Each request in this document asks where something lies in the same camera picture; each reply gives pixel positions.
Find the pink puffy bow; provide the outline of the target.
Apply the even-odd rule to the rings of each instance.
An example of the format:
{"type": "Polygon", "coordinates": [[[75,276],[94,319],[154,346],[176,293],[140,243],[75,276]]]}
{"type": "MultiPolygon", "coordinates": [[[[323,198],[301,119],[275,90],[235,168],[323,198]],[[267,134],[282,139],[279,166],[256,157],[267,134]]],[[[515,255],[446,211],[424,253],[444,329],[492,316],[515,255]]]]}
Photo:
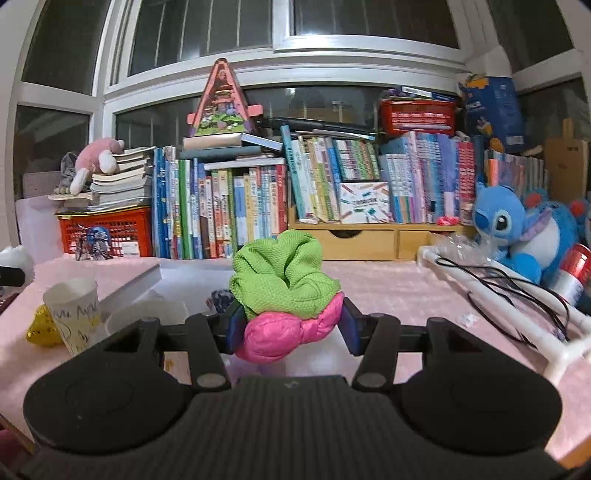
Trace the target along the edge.
{"type": "Polygon", "coordinates": [[[260,314],[246,324],[235,355],[250,363],[270,364],[287,357],[298,346],[322,341],[339,323],[344,299],[342,292],[335,294],[318,317],[308,320],[283,312],[260,314]]]}

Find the row of left books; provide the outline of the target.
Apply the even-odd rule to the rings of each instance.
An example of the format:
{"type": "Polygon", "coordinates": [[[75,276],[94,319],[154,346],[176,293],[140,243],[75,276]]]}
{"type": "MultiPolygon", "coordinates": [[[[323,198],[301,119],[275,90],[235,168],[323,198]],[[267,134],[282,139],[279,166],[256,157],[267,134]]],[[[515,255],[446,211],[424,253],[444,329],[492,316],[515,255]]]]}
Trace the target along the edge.
{"type": "Polygon", "coordinates": [[[189,137],[151,155],[152,247],[173,260],[230,258],[287,230],[287,161],[276,138],[189,137]]]}

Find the red plastic crate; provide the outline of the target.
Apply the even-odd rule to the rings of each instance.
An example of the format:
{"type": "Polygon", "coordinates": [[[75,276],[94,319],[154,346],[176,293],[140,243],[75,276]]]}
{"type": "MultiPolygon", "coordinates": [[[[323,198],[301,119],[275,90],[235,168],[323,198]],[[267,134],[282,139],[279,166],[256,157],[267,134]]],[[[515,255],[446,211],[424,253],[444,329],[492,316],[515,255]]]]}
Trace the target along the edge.
{"type": "Polygon", "coordinates": [[[56,215],[63,251],[67,254],[90,250],[102,237],[113,257],[151,257],[151,209],[134,207],[108,212],[56,215]]]}

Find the red white can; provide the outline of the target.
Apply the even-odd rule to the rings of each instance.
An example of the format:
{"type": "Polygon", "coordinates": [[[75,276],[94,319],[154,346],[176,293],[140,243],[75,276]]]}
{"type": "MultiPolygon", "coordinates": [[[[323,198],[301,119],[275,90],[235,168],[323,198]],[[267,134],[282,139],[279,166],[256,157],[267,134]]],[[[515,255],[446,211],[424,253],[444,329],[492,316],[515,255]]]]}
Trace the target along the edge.
{"type": "Polygon", "coordinates": [[[576,306],[590,277],[590,249],[574,244],[563,255],[554,272],[550,289],[570,305],[576,306]]]}

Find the blue Stitch plush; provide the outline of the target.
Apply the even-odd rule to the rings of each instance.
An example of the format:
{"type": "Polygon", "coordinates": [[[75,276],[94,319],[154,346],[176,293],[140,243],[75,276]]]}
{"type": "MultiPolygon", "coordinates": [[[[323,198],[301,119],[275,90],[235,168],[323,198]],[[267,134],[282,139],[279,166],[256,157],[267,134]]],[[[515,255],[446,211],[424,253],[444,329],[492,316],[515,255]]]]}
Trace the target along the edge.
{"type": "Polygon", "coordinates": [[[527,208],[505,185],[479,185],[472,215],[478,239],[495,247],[495,260],[543,286],[580,239],[577,220],[566,205],[543,200],[527,208]]]}

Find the row of books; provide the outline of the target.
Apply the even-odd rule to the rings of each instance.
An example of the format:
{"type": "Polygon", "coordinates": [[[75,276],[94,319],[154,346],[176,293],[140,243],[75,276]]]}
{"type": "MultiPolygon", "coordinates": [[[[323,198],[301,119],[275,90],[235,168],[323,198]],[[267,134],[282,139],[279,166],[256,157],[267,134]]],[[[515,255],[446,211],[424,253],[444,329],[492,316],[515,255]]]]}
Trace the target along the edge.
{"type": "Polygon", "coordinates": [[[173,260],[230,258],[287,230],[287,161],[276,138],[189,137],[151,155],[152,247],[173,260]]]}
{"type": "Polygon", "coordinates": [[[505,185],[524,203],[546,196],[539,156],[501,153],[480,135],[408,132],[378,144],[360,132],[280,126],[291,195],[301,223],[341,223],[339,185],[387,182],[392,223],[468,225],[479,185],[505,185]]]}

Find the blue cardboard box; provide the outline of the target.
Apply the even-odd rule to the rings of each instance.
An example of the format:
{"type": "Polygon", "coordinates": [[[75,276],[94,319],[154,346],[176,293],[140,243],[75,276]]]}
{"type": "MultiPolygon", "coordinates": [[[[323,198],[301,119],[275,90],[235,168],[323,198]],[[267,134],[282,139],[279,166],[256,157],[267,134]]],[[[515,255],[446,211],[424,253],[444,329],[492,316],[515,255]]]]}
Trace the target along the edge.
{"type": "Polygon", "coordinates": [[[525,148],[524,123],[511,77],[472,75],[459,83],[471,135],[483,137],[485,147],[501,153],[525,148]]]}

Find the white patterned box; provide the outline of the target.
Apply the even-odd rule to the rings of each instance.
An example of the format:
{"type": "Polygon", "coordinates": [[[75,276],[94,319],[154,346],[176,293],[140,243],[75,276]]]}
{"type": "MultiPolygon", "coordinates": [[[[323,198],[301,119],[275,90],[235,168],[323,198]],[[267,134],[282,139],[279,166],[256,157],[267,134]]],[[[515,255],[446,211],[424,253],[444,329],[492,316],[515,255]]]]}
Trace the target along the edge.
{"type": "Polygon", "coordinates": [[[342,224],[381,224],[392,221],[387,182],[344,182],[339,185],[342,224]]]}

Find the pink plush toy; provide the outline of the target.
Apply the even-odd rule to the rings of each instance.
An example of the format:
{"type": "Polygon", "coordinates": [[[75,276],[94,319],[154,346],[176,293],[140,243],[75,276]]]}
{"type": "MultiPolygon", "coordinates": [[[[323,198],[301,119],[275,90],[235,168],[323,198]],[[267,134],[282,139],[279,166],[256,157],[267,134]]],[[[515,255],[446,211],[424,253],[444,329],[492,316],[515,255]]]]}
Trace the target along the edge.
{"type": "Polygon", "coordinates": [[[88,144],[75,161],[75,176],[69,187],[72,195],[78,195],[94,173],[113,174],[117,169],[116,155],[124,152],[123,140],[101,138],[88,144]]]}

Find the red plastic basket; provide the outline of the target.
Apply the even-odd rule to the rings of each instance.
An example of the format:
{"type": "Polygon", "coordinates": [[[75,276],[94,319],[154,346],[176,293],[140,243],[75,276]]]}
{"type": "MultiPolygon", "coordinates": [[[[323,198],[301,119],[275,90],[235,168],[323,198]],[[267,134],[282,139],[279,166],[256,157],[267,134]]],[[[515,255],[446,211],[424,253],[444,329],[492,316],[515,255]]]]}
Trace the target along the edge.
{"type": "Polygon", "coordinates": [[[421,99],[382,100],[380,118],[384,132],[397,137],[408,132],[446,134],[456,131],[454,102],[421,99]]]}

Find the yellow sequin bow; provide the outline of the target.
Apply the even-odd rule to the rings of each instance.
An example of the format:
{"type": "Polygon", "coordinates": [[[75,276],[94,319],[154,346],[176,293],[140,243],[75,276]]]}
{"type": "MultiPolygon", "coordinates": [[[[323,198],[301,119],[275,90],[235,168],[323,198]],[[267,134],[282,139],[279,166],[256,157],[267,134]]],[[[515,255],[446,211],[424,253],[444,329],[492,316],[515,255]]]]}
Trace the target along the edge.
{"type": "Polygon", "coordinates": [[[43,304],[34,313],[26,333],[26,340],[36,346],[52,348],[63,343],[49,308],[43,304]]]}

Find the white paper cup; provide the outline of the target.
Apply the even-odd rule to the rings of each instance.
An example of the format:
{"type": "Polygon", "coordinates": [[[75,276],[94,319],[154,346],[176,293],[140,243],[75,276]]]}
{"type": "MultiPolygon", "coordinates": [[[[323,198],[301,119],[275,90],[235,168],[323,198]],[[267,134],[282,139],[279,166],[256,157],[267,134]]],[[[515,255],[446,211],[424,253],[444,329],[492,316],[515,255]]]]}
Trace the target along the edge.
{"type": "Polygon", "coordinates": [[[189,316],[183,302],[163,299],[143,300],[112,313],[105,322],[105,332],[112,335],[138,320],[158,319],[162,326],[182,324],[189,316]]]}

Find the pink tablecloth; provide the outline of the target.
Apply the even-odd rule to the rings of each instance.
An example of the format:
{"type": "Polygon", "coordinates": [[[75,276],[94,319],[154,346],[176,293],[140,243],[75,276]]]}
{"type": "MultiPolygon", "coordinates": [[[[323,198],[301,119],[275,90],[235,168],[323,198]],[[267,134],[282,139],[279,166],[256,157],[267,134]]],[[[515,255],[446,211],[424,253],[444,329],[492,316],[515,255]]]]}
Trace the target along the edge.
{"type": "MultiPolygon", "coordinates": [[[[36,266],[33,283],[1,315],[1,419],[24,441],[31,438],[22,413],[26,391],[36,379],[70,357],[63,347],[37,347],[25,338],[44,292],[69,278],[89,277],[96,280],[101,300],[160,261],[143,258],[77,262],[64,256],[36,266]]],[[[342,291],[363,313],[388,313],[405,324],[422,325],[435,316],[460,324],[472,312],[457,284],[413,262],[325,262],[322,268],[339,280],[342,291]]],[[[338,374],[352,378],[359,365],[358,359],[349,356],[337,331],[321,342],[297,348],[274,364],[257,366],[235,357],[225,358],[224,363],[233,380],[256,374],[338,374]]]]}

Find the blue white floral pouch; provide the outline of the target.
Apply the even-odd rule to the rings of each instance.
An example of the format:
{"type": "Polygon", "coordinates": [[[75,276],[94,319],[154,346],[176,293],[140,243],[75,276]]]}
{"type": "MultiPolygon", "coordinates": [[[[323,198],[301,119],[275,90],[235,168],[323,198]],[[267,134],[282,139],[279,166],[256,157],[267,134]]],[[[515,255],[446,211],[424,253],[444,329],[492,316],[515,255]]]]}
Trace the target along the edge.
{"type": "Polygon", "coordinates": [[[235,297],[229,289],[217,289],[211,292],[206,300],[206,305],[211,311],[223,313],[235,301],[235,297]]]}

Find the white plush toy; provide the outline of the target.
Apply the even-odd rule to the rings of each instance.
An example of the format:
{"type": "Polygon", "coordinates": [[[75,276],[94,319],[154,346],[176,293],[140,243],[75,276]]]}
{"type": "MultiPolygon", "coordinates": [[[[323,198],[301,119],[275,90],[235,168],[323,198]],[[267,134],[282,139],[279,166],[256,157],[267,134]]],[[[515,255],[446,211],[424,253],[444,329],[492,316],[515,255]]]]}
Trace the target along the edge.
{"type": "Polygon", "coordinates": [[[34,280],[34,261],[22,245],[3,249],[0,266],[2,287],[24,288],[34,280]]]}

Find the stack of books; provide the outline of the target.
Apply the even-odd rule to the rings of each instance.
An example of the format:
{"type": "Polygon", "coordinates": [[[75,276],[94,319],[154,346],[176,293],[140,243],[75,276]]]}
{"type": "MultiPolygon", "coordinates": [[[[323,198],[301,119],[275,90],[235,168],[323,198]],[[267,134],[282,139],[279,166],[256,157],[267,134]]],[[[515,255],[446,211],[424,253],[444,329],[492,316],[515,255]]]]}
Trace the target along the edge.
{"type": "Polygon", "coordinates": [[[124,148],[116,155],[117,169],[111,175],[94,173],[78,195],[48,195],[50,201],[62,204],[63,211],[107,212],[147,206],[152,196],[153,157],[155,148],[124,148]]]}

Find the wooden drawer organizer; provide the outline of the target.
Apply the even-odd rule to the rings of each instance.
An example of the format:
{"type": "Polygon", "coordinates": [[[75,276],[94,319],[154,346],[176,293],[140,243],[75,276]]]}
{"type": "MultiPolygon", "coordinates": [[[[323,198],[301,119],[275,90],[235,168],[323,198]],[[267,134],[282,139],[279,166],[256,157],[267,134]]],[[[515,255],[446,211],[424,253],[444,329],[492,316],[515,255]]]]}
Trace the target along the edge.
{"type": "Polygon", "coordinates": [[[325,261],[411,261],[422,246],[441,236],[463,234],[472,238],[472,226],[435,224],[305,224],[297,220],[294,206],[288,208],[288,226],[304,230],[322,245],[325,261]]]}

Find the row of right books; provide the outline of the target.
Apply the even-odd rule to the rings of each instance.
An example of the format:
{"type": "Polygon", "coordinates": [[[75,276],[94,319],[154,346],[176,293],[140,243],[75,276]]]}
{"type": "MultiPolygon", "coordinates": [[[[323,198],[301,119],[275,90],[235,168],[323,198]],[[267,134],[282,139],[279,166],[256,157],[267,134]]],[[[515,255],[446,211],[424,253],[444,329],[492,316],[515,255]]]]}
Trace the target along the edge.
{"type": "Polygon", "coordinates": [[[378,144],[360,132],[280,126],[291,195],[301,223],[341,223],[339,185],[387,182],[392,223],[468,225],[479,185],[505,185],[524,203],[546,196],[539,156],[501,153],[480,135],[408,132],[378,144]]]}

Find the miniature bicycle model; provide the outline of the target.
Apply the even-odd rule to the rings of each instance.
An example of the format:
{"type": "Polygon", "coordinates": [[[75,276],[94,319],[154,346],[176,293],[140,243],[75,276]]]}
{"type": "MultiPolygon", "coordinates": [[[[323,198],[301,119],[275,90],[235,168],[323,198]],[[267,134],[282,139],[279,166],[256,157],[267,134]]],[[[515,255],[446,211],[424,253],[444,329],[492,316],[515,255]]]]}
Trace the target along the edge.
{"type": "Polygon", "coordinates": [[[111,238],[106,228],[92,226],[79,236],[75,248],[75,259],[77,261],[101,261],[111,258],[111,238]]]}

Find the white pipe rack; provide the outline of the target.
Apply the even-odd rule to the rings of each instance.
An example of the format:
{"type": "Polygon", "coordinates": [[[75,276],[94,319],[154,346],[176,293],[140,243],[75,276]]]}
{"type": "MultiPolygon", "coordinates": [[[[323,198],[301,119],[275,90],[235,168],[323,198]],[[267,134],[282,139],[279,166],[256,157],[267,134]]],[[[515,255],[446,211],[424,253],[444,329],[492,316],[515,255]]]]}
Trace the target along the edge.
{"type": "Polygon", "coordinates": [[[439,259],[440,255],[434,247],[422,246],[419,248],[417,254],[419,264],[431,264],[443,275],[452,278],[473,293],[486,307],[491,307],[494,311],[501,313],[510,325],[533,343],[548,362],[543,376],[551,383],[558,385],[568,367],[580,358],[590,361],[590,333],[575,340],[560,341],[555,335],[536,324],[528,315],[511,306],[480,280],[459,268],[438,265],[439,259]]]}

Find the grey plush toy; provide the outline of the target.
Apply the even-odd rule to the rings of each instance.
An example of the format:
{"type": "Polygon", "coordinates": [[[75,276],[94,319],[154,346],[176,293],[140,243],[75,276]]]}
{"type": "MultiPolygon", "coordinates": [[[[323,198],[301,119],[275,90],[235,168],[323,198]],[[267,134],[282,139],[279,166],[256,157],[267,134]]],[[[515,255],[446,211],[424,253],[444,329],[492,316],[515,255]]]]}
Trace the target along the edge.
{"type": "Polygon", "coordinates": [[[76,175],[75,162],[77,155],[74,152],[67,152],[60,161],[61,178],[59,184],[54,188],[54,194],[68,194],[70,185],[76,175]]]}

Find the doodled paper cup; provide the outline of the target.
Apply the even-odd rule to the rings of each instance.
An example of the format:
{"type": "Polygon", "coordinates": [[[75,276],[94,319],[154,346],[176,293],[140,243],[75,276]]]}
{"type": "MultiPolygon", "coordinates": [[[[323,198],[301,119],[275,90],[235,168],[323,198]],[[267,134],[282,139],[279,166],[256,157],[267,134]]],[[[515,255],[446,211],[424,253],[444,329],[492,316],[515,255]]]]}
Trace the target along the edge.
{"type": "Polygon", "coordinates": [[[95,279],[79,277],[57,283],[43,294],[44,304],[71,356],[89,346],[100,323],[97,288],[95,279]]]}

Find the triangular pink toy house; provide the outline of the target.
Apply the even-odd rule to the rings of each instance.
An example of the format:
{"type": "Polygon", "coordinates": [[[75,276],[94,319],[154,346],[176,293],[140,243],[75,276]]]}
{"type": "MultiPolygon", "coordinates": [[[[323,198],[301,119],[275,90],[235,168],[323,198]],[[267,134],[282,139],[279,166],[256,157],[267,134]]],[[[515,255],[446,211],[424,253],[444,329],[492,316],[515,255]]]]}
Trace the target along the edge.
{"type": "Polygon", "coordinates": [[[249,105],[228,60],[218,58],[211,67],[197,111],[187,116],[190,136],[253,133],[254,119],[263,107],[249,105]]]}

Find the grey shallow tray box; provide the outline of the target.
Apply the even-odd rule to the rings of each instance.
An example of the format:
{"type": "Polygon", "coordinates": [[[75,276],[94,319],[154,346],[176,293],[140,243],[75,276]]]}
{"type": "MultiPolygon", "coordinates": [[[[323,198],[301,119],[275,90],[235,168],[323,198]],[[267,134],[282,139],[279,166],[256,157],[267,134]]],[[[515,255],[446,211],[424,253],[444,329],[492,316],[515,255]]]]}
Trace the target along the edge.
{"type": "Polygon", "coordinates": [[[208,299],[213,291],[228,288],[232,274],[228,260],[161,260],[101,297],[102,320],[137,301],[152,298],[183,302],[190,314],[214,311],[208,299]]]}

